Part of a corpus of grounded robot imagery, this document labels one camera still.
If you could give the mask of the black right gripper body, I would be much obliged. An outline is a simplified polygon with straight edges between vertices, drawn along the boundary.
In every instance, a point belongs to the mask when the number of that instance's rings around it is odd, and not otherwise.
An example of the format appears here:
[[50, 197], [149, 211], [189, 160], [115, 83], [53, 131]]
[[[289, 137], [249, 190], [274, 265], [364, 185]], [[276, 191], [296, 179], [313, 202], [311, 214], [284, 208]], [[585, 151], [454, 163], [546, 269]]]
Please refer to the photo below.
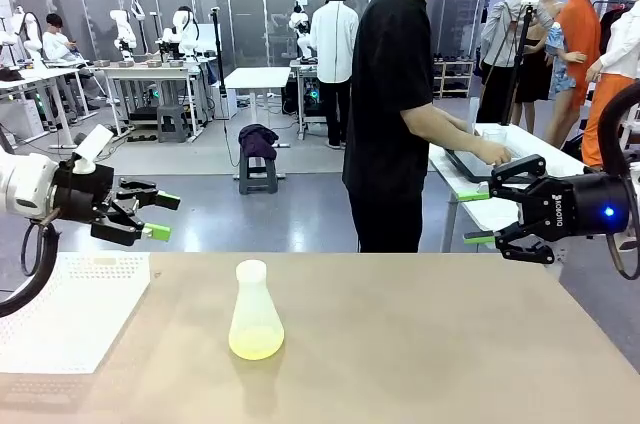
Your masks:
[[518, 227], [526, 236], [555, 242], [565, 237], [612, 235], [629, 225], [631, 194], [606, 173], [536, 179], [523, 191]]

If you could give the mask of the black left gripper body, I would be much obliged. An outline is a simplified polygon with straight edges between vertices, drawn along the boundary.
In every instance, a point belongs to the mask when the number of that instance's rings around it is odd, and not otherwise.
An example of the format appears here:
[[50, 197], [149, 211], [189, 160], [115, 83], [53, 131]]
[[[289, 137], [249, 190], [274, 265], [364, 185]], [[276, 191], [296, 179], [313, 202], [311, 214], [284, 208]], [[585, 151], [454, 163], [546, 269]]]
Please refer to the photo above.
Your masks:
[[124, 224], [131, 213], [113, 206], [114, 169], [97, 164], [90, 174], [76, 174], [70, 160], [61, 161], [52, 181], [52, 210], [56, 219], [91, 223], [98, 218]]

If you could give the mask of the person's right hand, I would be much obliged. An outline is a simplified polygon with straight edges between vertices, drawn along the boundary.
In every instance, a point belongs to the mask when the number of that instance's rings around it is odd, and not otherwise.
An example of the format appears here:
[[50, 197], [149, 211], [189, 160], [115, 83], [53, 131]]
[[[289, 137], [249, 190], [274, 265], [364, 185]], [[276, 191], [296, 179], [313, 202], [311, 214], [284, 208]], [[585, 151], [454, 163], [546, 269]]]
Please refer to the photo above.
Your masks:
[[511, 151], [503, 144], [481, 139], [476, 155], [487, 165], [500, 166], [512, 160]]

